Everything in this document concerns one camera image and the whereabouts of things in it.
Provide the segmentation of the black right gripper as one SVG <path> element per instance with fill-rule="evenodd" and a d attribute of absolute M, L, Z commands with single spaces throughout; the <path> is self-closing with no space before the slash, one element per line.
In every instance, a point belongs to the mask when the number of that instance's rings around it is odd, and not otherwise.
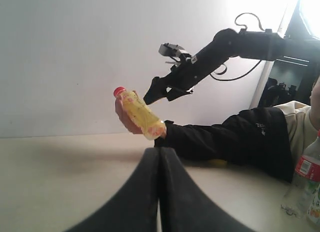
<path fill-rule="evenodd" d="M 193 86 L 225 62 L 225 53 L 218 51 L 199 51 L 185 64 L 165 77 L 154 77 L 143 97 L 146 104 L 166 98 L 173 101 L 194 93 Z"/>

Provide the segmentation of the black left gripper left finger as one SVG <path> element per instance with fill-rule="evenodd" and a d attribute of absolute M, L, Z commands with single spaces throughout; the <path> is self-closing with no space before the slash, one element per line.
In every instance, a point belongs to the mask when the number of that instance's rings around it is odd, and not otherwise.
<path fill-rule="evenodd" d="M 68 231 L 157 231 L 159 161 L 159 151 L 147 148 L 108 202 Z"/>

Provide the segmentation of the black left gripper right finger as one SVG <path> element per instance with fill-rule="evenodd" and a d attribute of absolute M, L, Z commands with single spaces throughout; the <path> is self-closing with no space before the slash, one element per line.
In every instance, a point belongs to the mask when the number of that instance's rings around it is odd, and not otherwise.
<path fill-rule="evenodd" d="M 162 231 L 252 231 L 196 185 L 173 149 L 160 148 L 159 154 Z"/>

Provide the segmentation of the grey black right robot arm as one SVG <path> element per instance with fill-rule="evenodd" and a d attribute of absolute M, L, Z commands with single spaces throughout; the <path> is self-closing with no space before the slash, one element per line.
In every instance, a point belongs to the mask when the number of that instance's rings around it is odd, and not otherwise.
<path fill-rule="evenodd" d="M 275 61 L 284 56 L 306 56 L 309 61 L 319 62 L 320 43 L 316 40 L 296 41 L 281 38 L 279 34 L 267 30 L 250 32 L 241 29 L 219 31 L 213 40 L 195 55 L 191 55 L 179 45 L 165 43 L 158 51 L 170 57 L 173 63 L 164 77 L 154 77 L 143 100 L 146 104 L 167 98 L 173 101 L 193 93 L 193 87 L 223 65 L 229 58 L 241 57 L 259 61 Z"/>

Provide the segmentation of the black jacket sleeve forearm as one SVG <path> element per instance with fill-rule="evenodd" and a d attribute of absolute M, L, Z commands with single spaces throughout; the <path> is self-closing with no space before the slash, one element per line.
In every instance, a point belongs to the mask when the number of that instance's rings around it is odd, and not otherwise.
<path fill-rule="evenodd" d="M 254 108 L 232 115 L 222 124 L 177 125 L 166 121 L 166 136 L 156 147 L 173 148 L 186 160 L 225 160 L 249 165 L 268 175 L 291 182 L 294 160 L 287 123 L 278 108 Z"/>

